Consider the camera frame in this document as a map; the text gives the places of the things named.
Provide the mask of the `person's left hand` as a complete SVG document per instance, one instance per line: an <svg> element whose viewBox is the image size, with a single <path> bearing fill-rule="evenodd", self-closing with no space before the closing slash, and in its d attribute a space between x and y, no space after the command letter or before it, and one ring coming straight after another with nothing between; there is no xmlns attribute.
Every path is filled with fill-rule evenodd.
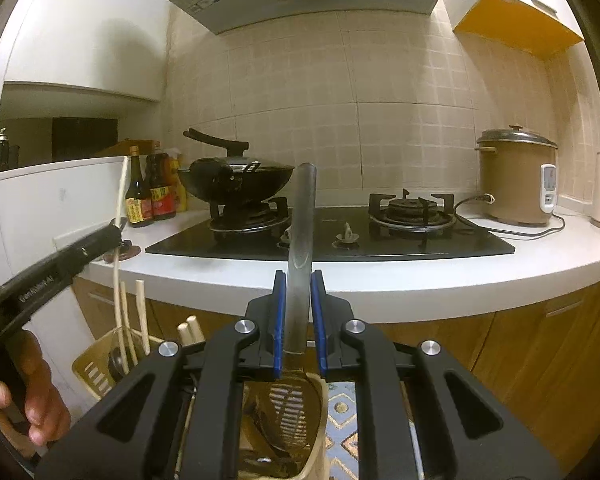
<svg viewBox="0 0 600 480"><path fill-rule="evenodd" d="M0 356L0 431L21 455L30 456L62 438L70 426L71 415L40 344L22 330Z"/></svg>

